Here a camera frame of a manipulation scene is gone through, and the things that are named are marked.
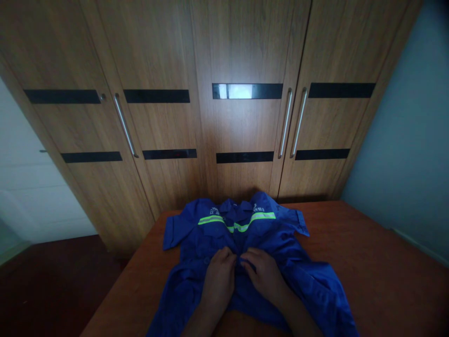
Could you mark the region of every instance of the blue work uniform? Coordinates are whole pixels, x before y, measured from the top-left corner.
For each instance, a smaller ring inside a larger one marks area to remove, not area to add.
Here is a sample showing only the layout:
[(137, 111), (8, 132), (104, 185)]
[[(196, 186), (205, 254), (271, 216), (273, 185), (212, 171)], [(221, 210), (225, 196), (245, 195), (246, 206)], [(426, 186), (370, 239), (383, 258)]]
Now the blue work uniform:
[[(325, 336), (358, 336), (337, 275), (329, 264), (310, 260), (295, 231), (309, 236), (302, 213), (278, 205), (263, 192), (240, 205), (230, 199), (222, 205), (209, 199), (187, 204), (180, 215), (167, 219), (163, 248), (181, 244), (181, 258), (170, 272), (147, 336), (182, 333), (201, 299), (209, 262), (225, 246), (237, 256), (249, 247), (266, 251)], [(228, 310), (290, 331), (282, 314), (257, 292), (240, 263), (235, 266), (235, 291)]]

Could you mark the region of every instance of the floor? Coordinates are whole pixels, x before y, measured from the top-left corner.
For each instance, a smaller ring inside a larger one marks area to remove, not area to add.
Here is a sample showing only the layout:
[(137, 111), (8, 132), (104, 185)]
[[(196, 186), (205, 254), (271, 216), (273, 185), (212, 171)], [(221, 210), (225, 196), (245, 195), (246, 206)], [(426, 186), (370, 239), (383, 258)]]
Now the floor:
[(0, 335), (79, 336), (126, 263), (97, 235), (31, 246), (0, 267)]

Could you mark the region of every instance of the black horizontal panel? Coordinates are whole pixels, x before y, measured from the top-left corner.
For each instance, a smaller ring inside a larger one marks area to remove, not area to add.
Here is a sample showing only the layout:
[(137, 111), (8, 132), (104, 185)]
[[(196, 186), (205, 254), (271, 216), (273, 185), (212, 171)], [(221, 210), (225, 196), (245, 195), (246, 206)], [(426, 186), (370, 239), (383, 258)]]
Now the black horizontal panel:
[(24, 90), (33, 104), (100, 104), (96, 90)]
[(280, 84), (212, 83), (213, 99), (281, 99)]
[(370, 98), (375, 83), (312, 83), (309, 98)]
[(128, 103), (190, 103), (188, 90), (126, 89)]
[(122, 161), (120, 152), (79, 152), (61, 154), (68, 164), (76, 162)]
[(345, 159), (348, 154), (349, 149), (299, 150), (296, 151), (295, 160)]
[(273, 161), (273, 156), (273, 151), (217, 153), (217, 164)]
[(142, 151), (146, 160), (196, 158), (196, 149), (181, 150), (146, 150)]

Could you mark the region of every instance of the human hand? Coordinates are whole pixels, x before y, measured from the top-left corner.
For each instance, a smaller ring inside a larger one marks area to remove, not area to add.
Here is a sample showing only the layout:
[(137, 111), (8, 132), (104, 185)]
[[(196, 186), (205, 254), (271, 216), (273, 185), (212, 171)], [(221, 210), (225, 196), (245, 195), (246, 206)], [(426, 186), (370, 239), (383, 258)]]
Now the human hand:
[(254, 271), (249, 263), (241, 262), (256, 290), (275, 307), (280, 308), (291, 290), (282, 278), (274, 258), (265, 251), (252, 247), (240, 257), (256, 267)]
[(236, 259), (229, 247), (224, 247), (215, 253), (207, 268), (200, 307), (217, 319), (225, 313), (234, 293)]

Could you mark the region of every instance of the table surface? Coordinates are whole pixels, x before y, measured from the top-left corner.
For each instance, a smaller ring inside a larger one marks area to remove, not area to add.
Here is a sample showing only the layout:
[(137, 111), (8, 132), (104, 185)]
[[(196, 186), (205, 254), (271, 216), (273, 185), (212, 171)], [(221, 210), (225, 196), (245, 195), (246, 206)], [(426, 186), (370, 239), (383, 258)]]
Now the table surface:
[[(443, 336), (448, 332), (449, 269), (343, 201), (284, 204), (303, 212), (313, 261), (331, 264), (361, 336)], [(144, 336), (180, 249), (162, 250), (163, 213), (86, 326), (87, 336)], [(215, 336), (287, 336), (238, 311)]]

